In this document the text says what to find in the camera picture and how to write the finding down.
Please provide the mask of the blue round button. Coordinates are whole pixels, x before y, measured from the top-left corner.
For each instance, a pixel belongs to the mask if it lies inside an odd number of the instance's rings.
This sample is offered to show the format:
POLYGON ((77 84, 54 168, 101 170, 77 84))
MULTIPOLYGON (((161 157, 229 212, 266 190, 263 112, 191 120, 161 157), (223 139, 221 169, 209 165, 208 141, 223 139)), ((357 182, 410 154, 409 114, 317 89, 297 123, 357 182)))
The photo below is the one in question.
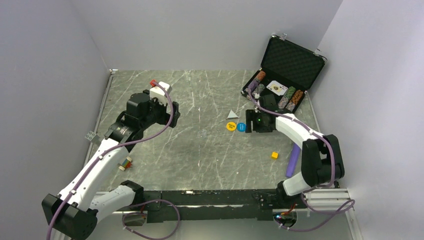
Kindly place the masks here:
POLYGON ((239 122, 239 123, 236 125, 236 129, 237 129, 239 132, 245 132, 245 131, 246 131, 246 129, 247 129, 247 125, 246 125, 245 123, 243 123, 243 122, 239 122))

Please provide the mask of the yellow round button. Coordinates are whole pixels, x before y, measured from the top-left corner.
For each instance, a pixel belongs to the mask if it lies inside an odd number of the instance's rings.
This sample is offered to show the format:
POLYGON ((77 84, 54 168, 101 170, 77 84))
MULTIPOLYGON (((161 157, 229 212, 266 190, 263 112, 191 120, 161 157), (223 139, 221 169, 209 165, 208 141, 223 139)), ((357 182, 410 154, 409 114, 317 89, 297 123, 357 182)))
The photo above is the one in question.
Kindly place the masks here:
POLYGON ((235 131, 235 130, 237 129, 237 124, 236 124, 235 122, 230 121, 230 122, 228 122, 228 123, 226 124, 226 129, 227 129, 228 131, 233 132, 233 131, 235 131))

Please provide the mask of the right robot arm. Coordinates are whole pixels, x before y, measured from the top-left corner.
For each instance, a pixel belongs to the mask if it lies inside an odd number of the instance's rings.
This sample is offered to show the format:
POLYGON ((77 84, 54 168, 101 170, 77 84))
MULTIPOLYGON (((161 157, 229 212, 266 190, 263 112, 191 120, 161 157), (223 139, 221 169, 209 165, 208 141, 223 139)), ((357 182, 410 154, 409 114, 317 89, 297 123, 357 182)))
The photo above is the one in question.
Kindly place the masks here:
POLYGON ((300 172, 278 184, 281 190, 276 193, 275 199, 280 207, 288 208, 295 202, 296 195, 317 187, 330 187, 334 181, 345 176, 340 143, 335 135, 324 135, 313 130, 292 113, 277 113, 261 107, 255 100, 252 102, 261 113, 272 116, 276 131, 300 148, 300 172))

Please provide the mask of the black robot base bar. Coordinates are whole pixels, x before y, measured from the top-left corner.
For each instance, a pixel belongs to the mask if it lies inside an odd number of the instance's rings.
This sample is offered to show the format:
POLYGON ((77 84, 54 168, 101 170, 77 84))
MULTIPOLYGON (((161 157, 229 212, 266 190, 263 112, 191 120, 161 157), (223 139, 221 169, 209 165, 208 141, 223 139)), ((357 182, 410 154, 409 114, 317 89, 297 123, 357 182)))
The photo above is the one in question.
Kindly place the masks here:
POLYGON ((147 214, 148 223, 162 223, 176 220, 271 221, 275 214, 305 208, 299 195, 282 197, 276 189, 228 189, 146 190, 143 199, 120 210, 143 210, 147 214))

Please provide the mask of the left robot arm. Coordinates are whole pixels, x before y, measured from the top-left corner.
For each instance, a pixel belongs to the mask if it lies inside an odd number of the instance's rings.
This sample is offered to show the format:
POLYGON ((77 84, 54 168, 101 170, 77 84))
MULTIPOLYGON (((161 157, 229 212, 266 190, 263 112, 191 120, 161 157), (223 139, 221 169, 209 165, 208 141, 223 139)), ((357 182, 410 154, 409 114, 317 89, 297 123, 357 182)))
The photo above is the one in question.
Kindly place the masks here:
POLYGON ((154 124, 174 128, 180 115, 179 104, 167 93, 144 90, 132 94, 81 172, 57 195, 47 194, 43 199, 46 239, 58 234, 60 239, 85 240, 113 212, 124 207, 139 209, 144 203, 144 189, 130 180, 100 197, 95 195, 112 169, 136 144, 147 140, 145 130, 154 124))

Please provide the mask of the white triangle dealer piece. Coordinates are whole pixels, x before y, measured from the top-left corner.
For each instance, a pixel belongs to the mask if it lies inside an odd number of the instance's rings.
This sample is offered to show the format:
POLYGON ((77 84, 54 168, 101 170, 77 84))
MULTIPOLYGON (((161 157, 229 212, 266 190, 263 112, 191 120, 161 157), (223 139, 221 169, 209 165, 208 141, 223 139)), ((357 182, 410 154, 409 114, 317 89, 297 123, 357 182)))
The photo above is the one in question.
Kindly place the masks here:
POLYGON ((239 118, 240 117, 233 110, 230 110, 226 117, 227 120, 239 119, 239 118))

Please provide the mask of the yellow cube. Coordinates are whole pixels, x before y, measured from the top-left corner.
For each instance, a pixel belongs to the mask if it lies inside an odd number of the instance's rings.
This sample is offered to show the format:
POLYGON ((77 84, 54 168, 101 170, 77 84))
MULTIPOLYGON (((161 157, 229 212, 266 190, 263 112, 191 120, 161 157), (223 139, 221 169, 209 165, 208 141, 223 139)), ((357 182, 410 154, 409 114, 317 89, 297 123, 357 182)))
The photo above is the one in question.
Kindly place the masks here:
POLYGON ((273 160, 276 160, 279 157, 279 154, 277 152, 272 152, 270 156, 273 160))

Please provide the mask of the ace of spades card deck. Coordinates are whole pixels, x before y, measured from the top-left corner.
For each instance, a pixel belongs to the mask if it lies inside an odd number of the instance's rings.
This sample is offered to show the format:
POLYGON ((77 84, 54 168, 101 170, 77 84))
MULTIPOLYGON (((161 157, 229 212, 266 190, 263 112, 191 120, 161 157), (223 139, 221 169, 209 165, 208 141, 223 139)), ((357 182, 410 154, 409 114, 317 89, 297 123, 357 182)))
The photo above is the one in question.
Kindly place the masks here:
POLYGON ((285 85, 279 83, 276 80, 272 80, 267 86, 266 88, 268 90, 270 90, 272 93, 274 93, 277 96, 283 96, 287 90, 288 87, 286 87, 285 85))

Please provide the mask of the green purple chip row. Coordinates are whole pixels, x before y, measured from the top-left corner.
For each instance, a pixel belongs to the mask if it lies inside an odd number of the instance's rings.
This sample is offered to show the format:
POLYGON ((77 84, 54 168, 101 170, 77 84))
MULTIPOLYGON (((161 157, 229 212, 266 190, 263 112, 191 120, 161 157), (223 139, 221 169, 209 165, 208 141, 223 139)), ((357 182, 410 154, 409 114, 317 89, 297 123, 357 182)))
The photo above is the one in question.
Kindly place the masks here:
POLYGON ((293 86, 290 86, 287 91, 282 96, 281 100, 278 102, 278 109, 283 110, 285 106, 288 104, 289 100, 292 98, 293 94, 295 93, 296 88, 293 86))

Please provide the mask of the orange black chip row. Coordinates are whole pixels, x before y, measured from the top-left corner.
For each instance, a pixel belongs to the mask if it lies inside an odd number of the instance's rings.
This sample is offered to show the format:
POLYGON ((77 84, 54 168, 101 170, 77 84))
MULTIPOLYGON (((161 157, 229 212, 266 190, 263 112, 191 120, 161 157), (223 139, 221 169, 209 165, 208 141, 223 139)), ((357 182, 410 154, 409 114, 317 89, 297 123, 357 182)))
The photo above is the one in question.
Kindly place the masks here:
POLYGON ((293 94, 293 96, 292 96, 292 98, 291 98, 291 100, 290 100, 290 103, 293 103, 294 105, 297 105, 298 103, 299 103, 299 101, 302 99, 302 96, 304 95, 304 92, 303 91, 301 91, 301 90, 297 90, 294 94, 293 94))

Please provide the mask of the purple orange chip row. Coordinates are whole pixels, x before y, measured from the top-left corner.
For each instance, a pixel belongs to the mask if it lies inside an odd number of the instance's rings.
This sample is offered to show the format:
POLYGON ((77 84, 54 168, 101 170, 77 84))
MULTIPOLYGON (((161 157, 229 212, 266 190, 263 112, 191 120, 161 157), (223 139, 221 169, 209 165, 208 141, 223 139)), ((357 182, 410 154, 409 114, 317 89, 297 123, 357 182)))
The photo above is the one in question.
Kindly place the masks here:
POLYGON ((253 78, 253 80, 248 84, 248 86, 245 88, 245 93, 252 93, 261 83, 261 81, 265 78, 266 73, 261 70, 258 72, 258 74, 253 78))

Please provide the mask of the purple cylinder tool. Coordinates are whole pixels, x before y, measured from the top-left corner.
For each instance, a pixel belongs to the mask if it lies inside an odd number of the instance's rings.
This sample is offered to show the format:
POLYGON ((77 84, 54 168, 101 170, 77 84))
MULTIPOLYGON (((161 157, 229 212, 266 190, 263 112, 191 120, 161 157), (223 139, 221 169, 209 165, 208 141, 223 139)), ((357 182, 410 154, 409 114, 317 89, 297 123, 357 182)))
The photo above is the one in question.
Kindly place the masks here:
POLYGON ((300 153, 301 148, 297 144, 294 144, 290 153, 289 161, 285 172, 285 176, 287 178, 291 178, 294 175, 300 153))

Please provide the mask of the black aluminium poker case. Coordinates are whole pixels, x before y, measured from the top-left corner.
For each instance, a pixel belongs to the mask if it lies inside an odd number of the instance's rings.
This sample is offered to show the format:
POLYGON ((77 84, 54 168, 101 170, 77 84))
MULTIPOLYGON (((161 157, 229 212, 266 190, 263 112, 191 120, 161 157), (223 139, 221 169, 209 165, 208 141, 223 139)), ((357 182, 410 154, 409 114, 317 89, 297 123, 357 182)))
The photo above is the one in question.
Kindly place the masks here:
POLYGON ((260 84, 263 84, 265 89, 258 98, 262 107, 266 107, 263 98, 273 96, 275 104, 270 105, 269 110, 279 113, 295 113, 326 63, 327 58, 322 56, 318 49, 311 51, 274 34, 269 38, 259 69, 242 87, 240 94, 247 98, 247 93, 244 92, 245 88, 258 72, 264 71, 266 76, 260 84), (296 91, 303 91, 301 100, 292 112, 287 111, 286 106, 282 110, 279 109, 278 103, 283 96, 278 96, 266 88, 271 81, 277 81, 288 88, 295 87, 296 91))

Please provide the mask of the colourful wooden toy block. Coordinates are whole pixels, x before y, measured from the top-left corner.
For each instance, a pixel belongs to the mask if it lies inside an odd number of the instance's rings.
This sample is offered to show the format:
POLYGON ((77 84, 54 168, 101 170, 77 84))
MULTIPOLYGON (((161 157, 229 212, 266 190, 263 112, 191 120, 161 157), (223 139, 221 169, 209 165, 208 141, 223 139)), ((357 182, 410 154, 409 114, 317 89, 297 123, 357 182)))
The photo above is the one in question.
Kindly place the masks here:
POLYGON ((125 171, 127 169, 129 169, 132 166, 132 158, 131 157, 126 157, 125 160, 119 164, 118 169, 121 171, 125 171))

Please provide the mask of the grey lego brick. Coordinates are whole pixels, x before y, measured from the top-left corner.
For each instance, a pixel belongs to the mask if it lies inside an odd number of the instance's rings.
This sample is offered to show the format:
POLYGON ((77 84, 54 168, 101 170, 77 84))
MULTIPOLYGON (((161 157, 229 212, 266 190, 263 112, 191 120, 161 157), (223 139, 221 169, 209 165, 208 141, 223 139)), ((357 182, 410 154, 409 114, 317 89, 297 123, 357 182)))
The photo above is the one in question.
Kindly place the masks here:
POLYGON ((100 140, 100 137, 93 131, 89 131, 86 135, 85 138, 87 140, 89 140, 91 143, 93 144, 97 144, 100 140))

